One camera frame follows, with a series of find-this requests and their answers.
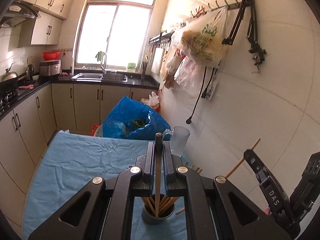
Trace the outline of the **steel kitchen sink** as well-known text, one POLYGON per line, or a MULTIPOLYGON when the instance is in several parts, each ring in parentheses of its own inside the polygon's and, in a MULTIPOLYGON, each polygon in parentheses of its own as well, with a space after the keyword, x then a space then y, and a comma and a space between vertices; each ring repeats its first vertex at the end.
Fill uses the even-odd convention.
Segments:
POLYGON ((95 58, 97 62, 100 62, 100 68, 102 73, 79 73, 73 76, 71 79, 74 81, 109 81, 109 82, 127 82, 128 77, 125 74, 120 74, 115 71, 109 71, 107 68, 107 56, 103 51, 99 51, 95 58))

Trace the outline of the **lower kitchen cabinets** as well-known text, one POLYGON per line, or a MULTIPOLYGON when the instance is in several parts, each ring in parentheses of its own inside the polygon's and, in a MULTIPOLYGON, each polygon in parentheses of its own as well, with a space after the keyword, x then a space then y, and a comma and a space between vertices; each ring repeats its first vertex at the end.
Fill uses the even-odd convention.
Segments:
POLYGON ((122 97, 139 101, 157 90, 158 85, 63 81, 23 91, 1 113, 1 211, 13 228, 22 231, 29 185, 55 131, 89 134, 122 97))

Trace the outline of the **kitchen cabinets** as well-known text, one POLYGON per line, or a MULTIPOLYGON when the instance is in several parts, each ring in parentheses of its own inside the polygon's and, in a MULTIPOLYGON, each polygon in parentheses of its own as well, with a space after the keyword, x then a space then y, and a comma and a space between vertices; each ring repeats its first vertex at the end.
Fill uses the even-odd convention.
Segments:
POLYGON ((63 81, 23 91, 1 113, 1 211, 13 228, 22 231, 29 185, 55 131, 89 134, 122 97, 139 101, 157 90, 158 85, 63 81))
POLYGON ((59 44, 62 25, 74 0, 19 0, 32 5, 38 17, 22 23, 18 47, 59 44))

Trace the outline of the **kitchen window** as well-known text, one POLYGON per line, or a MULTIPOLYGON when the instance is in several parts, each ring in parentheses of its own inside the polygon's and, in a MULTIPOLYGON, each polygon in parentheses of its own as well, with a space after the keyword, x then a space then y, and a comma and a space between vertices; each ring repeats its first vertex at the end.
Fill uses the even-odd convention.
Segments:
POLYGON ((135 71, 156 0, 87 0, 79 25, 78 68, 135 71))

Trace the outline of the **upper kitchen cabinets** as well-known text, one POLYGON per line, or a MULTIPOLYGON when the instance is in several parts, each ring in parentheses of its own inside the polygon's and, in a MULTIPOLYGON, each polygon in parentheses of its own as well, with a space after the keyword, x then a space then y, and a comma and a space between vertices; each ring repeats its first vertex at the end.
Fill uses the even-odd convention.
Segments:
POLYGON ((38 17, 22 23, 18 47, 59 44, 62 25, 74 0, 19 0, 32 5, 38 17))

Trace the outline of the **dark cylindrical utensil holder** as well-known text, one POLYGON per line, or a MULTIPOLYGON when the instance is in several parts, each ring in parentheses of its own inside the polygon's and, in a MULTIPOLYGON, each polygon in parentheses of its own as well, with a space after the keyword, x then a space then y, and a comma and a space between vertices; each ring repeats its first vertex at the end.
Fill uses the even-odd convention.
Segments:
POLYGON ((142 210, 142 220, 149 225, 157 225, 164 222, 175 211, 176 197, 168 197, 166 194, 159 195, 159 201, 156 202, 156 195, 143 197, 144 207, 142 210))

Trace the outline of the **clear glass pitcher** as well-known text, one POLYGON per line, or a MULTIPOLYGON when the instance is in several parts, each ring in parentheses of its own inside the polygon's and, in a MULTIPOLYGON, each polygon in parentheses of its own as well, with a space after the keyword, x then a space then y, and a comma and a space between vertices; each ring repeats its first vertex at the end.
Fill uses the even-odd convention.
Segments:
POLYGON ((173 129, 166 129, 163 137, 166 135, 170 135, 169 144, 171 153, 181 157, 189 139, 190 131, 183 126, 176 126, 173 129))

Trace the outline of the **blue plastic bag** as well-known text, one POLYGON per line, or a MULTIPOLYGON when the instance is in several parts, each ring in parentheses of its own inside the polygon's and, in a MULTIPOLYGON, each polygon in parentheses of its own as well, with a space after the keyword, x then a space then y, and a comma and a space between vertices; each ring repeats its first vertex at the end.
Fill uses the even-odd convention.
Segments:
POLYGON ((124 96, 102 124, 103 137, 153 141, 170 125, 148 105, 124 96))

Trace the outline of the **blue terry towel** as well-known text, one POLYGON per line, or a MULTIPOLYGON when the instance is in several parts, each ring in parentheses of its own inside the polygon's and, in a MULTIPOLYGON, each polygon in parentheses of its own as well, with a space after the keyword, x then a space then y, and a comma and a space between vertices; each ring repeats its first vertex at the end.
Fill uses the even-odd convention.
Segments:
MULTIPOLYGON (((60 131, 52 140, 35 173, 24 209, 22 238, 28 239, 45 220, 93 178, 105 180, 127 174, 148 141, 90 137, 60 131)), ((157 225, 142 219, 144 203, 136 197, 131 225, 112 229, 103 222, 101 232, 85 239, 187 239, 184 215, 171 214, 157 225)))

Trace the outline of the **hanging plastic bags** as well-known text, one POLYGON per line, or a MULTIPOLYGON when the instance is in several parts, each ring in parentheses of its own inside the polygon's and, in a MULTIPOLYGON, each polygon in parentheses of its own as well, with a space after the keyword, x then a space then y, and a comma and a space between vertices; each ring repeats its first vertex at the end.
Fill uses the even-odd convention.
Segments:
POLYGON ((161 67, 163 86, 181 90, 194 98, 199 93, 206 67, 217 68, 226 54, 228 8, 210 11, 176 30, 161 67))

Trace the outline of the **rice cooker with red lid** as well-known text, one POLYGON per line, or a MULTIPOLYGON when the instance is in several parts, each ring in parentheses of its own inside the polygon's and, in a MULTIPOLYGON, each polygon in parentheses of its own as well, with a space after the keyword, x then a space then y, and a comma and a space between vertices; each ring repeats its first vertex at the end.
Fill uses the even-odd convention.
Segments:
POLYGON ((61 73, 59 51, 44 52, 43 59, 40 62, 40 76, 55 76, 61 73))

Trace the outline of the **steel kettle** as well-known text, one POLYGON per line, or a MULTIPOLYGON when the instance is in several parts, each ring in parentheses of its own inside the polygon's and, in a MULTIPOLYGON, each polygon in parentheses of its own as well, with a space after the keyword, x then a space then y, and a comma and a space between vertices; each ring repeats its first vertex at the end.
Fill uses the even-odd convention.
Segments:
POLYGON ((26 80, 33 80, 34 75, 34 67, 32 64, 27 65, 26 71, 25 71, 25 79, 26 80))

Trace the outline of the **black wok on stove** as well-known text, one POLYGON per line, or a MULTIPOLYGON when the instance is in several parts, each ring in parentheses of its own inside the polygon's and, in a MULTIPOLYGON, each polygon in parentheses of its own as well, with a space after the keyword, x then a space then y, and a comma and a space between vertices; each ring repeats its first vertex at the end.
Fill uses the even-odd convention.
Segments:
POLYGON ((1 75, 0 89, 3 93, 17 89, 18 74, 11 71, 14 64, 13 62, 11 66, 5 70, 5 74, 1 75))

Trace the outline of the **range hood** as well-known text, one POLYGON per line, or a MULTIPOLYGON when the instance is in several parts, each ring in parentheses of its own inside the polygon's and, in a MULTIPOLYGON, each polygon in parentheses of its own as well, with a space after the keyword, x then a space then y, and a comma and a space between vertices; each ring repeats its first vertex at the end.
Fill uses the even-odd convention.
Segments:
POLYGON ((1 19, 1 28, 12 28, 25 21, 40 18, 39 11, 30 3, 14 0, 1 19))

